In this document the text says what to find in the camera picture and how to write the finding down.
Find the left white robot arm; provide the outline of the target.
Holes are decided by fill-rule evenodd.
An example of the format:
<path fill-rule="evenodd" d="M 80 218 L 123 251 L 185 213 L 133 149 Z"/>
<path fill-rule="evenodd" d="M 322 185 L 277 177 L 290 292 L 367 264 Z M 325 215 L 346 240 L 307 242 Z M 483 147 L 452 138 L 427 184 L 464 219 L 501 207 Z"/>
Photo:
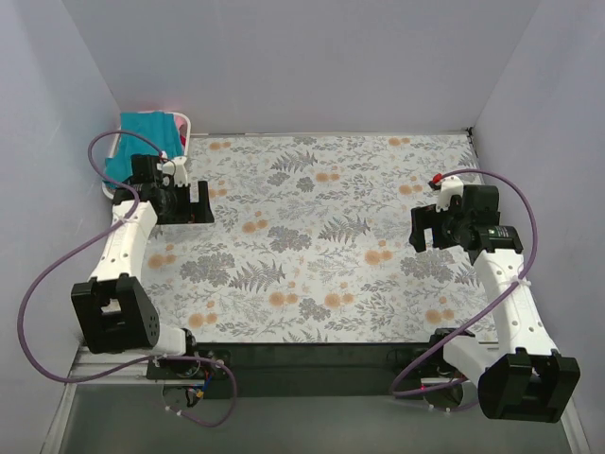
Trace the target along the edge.
<path fill-rule="evenodd" d="M 84 340 L 94 354 L 194 353 L 192 333 L 161 323 L 141 284 L 147 241 L 155 226 L 215 220 L 205 181 L 197 183 L 198 199 L 191 199 L 185 163 L 183 156 L 165 163 L 159 156 L 136 154 L 126 185 L 113 193 L 113 230 L 89 280 L 71 291 Z"/>

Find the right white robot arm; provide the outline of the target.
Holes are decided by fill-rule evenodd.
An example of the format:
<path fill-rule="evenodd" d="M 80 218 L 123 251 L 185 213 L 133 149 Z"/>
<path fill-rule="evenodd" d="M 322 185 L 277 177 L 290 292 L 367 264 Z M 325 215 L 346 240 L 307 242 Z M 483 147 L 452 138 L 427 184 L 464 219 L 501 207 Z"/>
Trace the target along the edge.
<path fill-rule="evenodd" d="M 476 387 L 478 404 L 490 419 L 558 422 L 575 390 L 580 370 L 548 335 L 535 305 L 517 231 L 500 222 L 499 192 L 493 185 L 466 184 L 456 176 L 437 186 L 436 203 L 411 211 L 409 238 L 426 249 L 460 246 L 490 302 L 498 351 L 489 353 L 467 331 L 441 347 L 442 358 Z"/>

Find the white laundry basket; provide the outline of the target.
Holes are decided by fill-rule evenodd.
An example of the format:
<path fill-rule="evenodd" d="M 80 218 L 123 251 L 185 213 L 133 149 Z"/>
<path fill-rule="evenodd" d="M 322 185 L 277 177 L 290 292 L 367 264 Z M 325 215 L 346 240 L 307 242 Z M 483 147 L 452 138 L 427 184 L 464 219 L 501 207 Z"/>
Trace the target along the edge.
<path fill-rule="evenodd" d="M 175 125 L 175 115 L 183 117 L 187 122 L 185 148 L 182 147 Z M 188 155 L 191 122 L 184 113 L 166 111 L 121 113 L 120 127 L 125 131 L 132 131 L 149 139 L 161 149 L 164 157 L 173 159 Z M 115 136 L 112 139 L 109 155 L 105 159 L 105 174 L 115 180 L 124 181 L 131 174 L 131 168 L 130 164 L 127 164 L 130 161 L 130 154 L 123 152 L 123 149 L 135 152 L 140 148 L 143 148 L 144 154 L 150 154 L 153 151 L 151 146 L 127 134 Z"/>

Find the pink t shirt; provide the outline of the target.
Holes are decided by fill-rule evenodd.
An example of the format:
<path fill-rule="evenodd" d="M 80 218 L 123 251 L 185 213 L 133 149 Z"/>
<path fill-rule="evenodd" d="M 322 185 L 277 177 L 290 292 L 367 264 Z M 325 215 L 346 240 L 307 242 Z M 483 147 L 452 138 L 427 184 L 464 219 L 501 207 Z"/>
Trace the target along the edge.
<path fill-rule="evenodd" d="M 174 121 L 175 121 L 177 131 L 179 133 L 181 146 L 183 148 L 185 148 L 186 142 L 187 142 L 186 135 L 187 135 L 187 131 L 188 131 L 187 122 L 183 117 L 178 116 L 178 115 L 174 116 Z"/>

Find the floral table mat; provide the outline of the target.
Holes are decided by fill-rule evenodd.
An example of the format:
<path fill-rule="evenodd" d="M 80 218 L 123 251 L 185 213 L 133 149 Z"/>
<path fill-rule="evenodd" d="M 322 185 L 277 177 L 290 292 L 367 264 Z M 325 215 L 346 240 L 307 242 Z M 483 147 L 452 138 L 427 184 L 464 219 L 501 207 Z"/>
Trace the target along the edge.
<path fill-rule="evenodd" d="M 196 137 L 215 220 L 154 228 L 143 286 L 201 342 L 426 341 L 489 300 L 462 249 L 414 251 L 410 211 L 476 165 L 464 134 Z"/>

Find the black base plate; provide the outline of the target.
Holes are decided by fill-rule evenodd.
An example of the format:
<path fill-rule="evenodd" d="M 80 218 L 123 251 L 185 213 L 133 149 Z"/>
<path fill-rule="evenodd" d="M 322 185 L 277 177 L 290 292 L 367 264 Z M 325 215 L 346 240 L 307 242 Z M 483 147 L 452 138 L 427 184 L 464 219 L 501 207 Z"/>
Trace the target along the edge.
<path fill-rule="evenodd" d="M 307 397 L 388 395 L 395 377 L 429 347 L 427 342 L 412 343 L 198 343 L 196 354 L 222 360 L 233 372 L 238 397 Z M 158 360 L 147 364 L 146 378 L 177 385 L 202 383 L 214 375 L 204 397 L 226 399 L 232 385 L 225 372 L 202 364 L 196 374 L 192 362 L 174 367 Z M 419 388 L 421 384 L 446 383 L 460 378 L 453 366 L 437 353 L 407 375 L 397 391 Z"/>

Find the aluminium rail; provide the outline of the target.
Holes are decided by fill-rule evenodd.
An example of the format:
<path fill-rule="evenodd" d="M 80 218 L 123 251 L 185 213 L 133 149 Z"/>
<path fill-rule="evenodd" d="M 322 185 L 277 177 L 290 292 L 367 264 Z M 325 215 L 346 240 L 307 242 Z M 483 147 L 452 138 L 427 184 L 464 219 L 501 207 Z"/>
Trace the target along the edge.
<path fill-rule="evenodd" d="M 144 354 L 137 352 L 121 354 L 92 354 L 87 347 L 78 349 L 75 360 L 72 364 L 69 377 L 82 378 L 90 375 L 98 375 L 109 369 L 122 365 L 123 363 L 134 359 L 142 358 Z M 135 383 L 158 384 L 161 380 L 147 378 L 147 361 L 136 364 L 117 371 L 111 375 L 86 381 L 84 385 L 94 384 L 116 384 L 127 385 Z"/>

